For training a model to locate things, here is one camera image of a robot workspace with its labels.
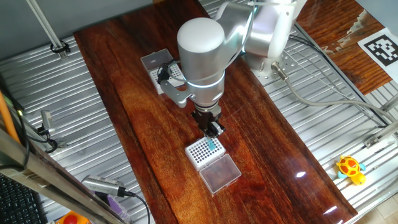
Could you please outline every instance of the wooden table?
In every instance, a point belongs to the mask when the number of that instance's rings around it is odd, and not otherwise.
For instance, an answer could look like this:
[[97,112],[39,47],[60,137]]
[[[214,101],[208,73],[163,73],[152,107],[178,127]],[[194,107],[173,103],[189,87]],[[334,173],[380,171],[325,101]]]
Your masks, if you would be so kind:
[[364,95],[391,81],[357,44],[384,27],[355,0],[308,0],[297,22]]
[[177,57],[178,29],[206,16],[196,0],[169,0],[75,33],[156,222],[335,224],[356,215],[242,60],[226,71],[219,137],[242,176],[210,194],[184,151],[203,136],[192,102],[180,109],[159,96],[140,61],[165,48]]

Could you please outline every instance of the cable connector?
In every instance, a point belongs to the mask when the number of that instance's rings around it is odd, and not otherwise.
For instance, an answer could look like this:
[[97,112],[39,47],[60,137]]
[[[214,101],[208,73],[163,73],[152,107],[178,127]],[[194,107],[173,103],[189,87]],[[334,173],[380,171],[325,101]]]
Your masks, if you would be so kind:
[[283,70],[281,69],[281,67],[279,66],[279,64],[278,64],[277,62],[272,63],[271,69],[272,69],[274,72],[278,73],[279,77],[280,77],[283,81],[286,81],[286,79],[289,78],[289,77],[287,76],[286,72],[283,71]]

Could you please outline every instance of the metal grating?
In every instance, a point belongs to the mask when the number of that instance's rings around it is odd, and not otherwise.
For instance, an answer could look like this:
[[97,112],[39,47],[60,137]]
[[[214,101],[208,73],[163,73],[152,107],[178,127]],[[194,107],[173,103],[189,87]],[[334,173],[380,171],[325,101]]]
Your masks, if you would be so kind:
[[[40,110],[51,111],[57,132],[52,138],[68,143],[67,149],[52,154],[61,166],[78,180],[88,174],[118,179],[144,198],[75,39],[64,41],[71,48],[69,59],[59,60],[45,46],[0,62],[0,73],[35,127],[41,125]],[[69,211],[48,198],[41,199],[48,220]],[[147,223],[141,201],[119,201],[134,223]]]
[[[295,29],[293,35],[305,37],[298,29]],[[337,86],[349,99],[364,99],[318,52],[295,40],[288,41],[283,55],[283,67],[297,92],[308,100],[335,101],[346,98],[326,84],[333,88],[334,85]],[[397,143],[395,139],[388,139],[372,149],[367,149],[363,144],[367,138],[381,130],[378,127],[380,123],[371,120],[353,105],[304,105],[291,94],[277,75],[259,79],[278,109],[355,209],[364,213],[370,204],[385,199],[380,193],[387,187],[392,187],[388,183],[398,177]],[[398,111],[395,112],[393,116],[398,116]],[[364,172],[367,181],[364,185],[357,186],[350,179],[337,178],[338,169],[335,164],[340,155],[351,155],[367,166]]]

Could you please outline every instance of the keyboard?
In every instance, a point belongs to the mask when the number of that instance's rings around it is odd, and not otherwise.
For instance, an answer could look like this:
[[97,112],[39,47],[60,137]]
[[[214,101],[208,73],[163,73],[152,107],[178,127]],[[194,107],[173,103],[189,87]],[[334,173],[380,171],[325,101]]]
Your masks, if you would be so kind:
[[47,223],[38,193],[0,174],[0,223]]

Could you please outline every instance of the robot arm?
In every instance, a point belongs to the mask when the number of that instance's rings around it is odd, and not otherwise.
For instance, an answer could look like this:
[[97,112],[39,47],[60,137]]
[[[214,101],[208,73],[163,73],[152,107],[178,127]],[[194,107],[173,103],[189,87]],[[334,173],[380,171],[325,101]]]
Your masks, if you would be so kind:
[[187,90],[179,93],[170,88],[167,80],[160,85],[173,100],[179,97],[179,101],[174,100],[179,106],[184,107],[187,98],[194,102],[192,115],[208,137],[217,137],[225,130],[218,122],[225,69],[244,48],[254,58],[253,64],[264,68],[263,61],[271,56],[274,62],[285,47],[294,23],[296,0],[271,0],[287,2],[283,5],[264,1],[252,2],[253,6],[225,2],[215,20],[192,19],[178,31],[178,51]]

